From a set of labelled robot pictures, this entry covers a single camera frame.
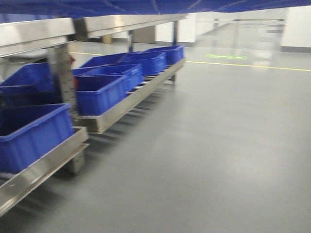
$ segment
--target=metal leg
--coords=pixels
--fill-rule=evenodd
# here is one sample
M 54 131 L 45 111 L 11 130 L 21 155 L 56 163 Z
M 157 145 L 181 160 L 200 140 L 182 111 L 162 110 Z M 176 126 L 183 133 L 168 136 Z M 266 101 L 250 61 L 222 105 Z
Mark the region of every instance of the metal leg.
M 76 120 L 78 117 L 77 103 L 67 44 L 50 48 L 48 51 L 48 61 L 56 91 L 59 93 L 63 103 L 71 104 L 70 114 L 73 120 Z
M 174 23 L 173 23 L 173 42 L 172 42 L 173 46 L 177 45 L 177 40 L 178 40 L 178 23 L 179 23 L 179 21 L 174 21 Z M 175 74 L 170 78 L 170 81 L 172 81 L 173 83 L 176 82 L 176 75 Z
M 133 30 L 128 31 L 128 42 L 129 42 L 128 51 L 133 52 L 134 51 L 134 31 Z
M 64 168 L 69 171 L 70 173 L 76 175 L 84 166 L 85 164 L 85 157 L 84 157 L 84 150 L 78 153 L 73 159 L 71 159 Z
M 178 38 L 178 23 L 179 21 L 174 21 L 173 23 L 173 46 L 177 45 L 177 38 Z

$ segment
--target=gray floor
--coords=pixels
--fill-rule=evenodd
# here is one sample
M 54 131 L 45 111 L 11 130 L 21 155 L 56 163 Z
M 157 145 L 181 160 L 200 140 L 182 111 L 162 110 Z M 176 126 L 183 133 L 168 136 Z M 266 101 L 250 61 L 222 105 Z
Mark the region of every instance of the gray floor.
M 73 43 L 70 50 L 125 48 Z M 186 55 L 310 69 L 310 54 L 269 48 L 197 45 Z M 75 66 L 92 56 L 72 55 Z M 176 86 L 162 85 L 91 136 L 78 176 L 59 171 L 0 218 L 0 232 L 310 233 L 310 98 L 308 71 L 186 63 Z

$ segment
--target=blue tarp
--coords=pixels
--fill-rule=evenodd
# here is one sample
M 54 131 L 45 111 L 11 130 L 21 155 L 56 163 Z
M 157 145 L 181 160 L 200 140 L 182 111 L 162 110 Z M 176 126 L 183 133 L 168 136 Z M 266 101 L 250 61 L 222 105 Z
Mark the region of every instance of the blue tarp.
M 241 12 L 311 5 L 311 0 L 0 0 L 0 13 L 86 17 Z

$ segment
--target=shelf frame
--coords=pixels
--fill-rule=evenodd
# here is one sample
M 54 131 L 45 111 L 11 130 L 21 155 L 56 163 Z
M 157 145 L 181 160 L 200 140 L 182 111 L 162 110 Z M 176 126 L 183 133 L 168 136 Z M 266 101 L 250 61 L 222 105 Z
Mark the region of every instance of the shelf frame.
M 128 95 L 125 99 L 104 112 L 102 115 L 79 116 L 77 124 L 79 126 L 85 126 L 89 134 L 102 134 L 122 116 L 153 93 L 161 84 L 173 77 L 175 73 L 183 67 L 184 63 L 185 58 L 164 70 L 159 75 L 151 78 L 151 81 L 139 87 L 136 91 Z
M 0 57 L 65 44 L 75 34 L 71 18 L 2 23 L 0 32 Z
M 162 23 L 185 19 L 187 14 L 172 15 L 111 15 L 84 17 L 73 21 L 76 40 L 85 41 L 89 38 L 113 33 L 131 31 Z
M 35 161 L 28 168 L 0 186 L 0 216 L 4 215 L 30 192 L 46 181 L 88 146 L 86 128 L 74 127 L 75 133 Z

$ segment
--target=blue plastic crate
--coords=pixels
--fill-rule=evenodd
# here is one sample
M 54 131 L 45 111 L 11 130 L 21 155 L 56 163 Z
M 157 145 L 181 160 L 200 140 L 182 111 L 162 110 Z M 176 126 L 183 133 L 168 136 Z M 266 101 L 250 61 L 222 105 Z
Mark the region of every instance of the blue plastic crate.
M 76 77 L 79 114 L 99 116 L 124 99 L 125 77 L 125 75 Z
M 3 95 L 2 99 L 4 103 L 6 104 L 6 106 L 11 106 L 11 107 L 54 104 L 54 103 L 63 102 L 60 94 L 56 92 Z
M 78 69 L 73 69 L 72 74 L 74 76 L 81 76 L 86 72 L 89 72 L 91 70 L 95 69 L 95 67 L 85 67 L 85 68 L 78 68 Z
M 142 64 L 143 76 L 157 75 L 167 67 L 163 52 L 129 53 L 118 62 L 118 65 L 128 64 Z
M 83 74 L 83 76 L 94 75 L 125 75 L 126 92 L 131 91 L 144 81 L 141 64 L 99 67 Z
M 0 110 L 0 171 L 18 173 L 73 134 L 69 104 Z
M 168 46 L 161 48 L 153 48 L 144 52 L 164 52 L 166 53 L 166 61 L 168 65 L 173 65 L 179 60 L 183 59 L 184 56 L 184 45 Z
M 53 78 L 48 63 L 24 65 L 0 84 L 0 92 L 26 94 L 54 91 Z
M 28 64 L 0 84 L 7 106 L 61 103 L 55 93 L 48 63 Z
M 93 57 L 89 61 L 84 63 L 82 66 L 80 66 L 80 68 L 114 65 L 126 54 L 127 53 L 125 52 L 125 53 L 117 53 L 112 55 Z

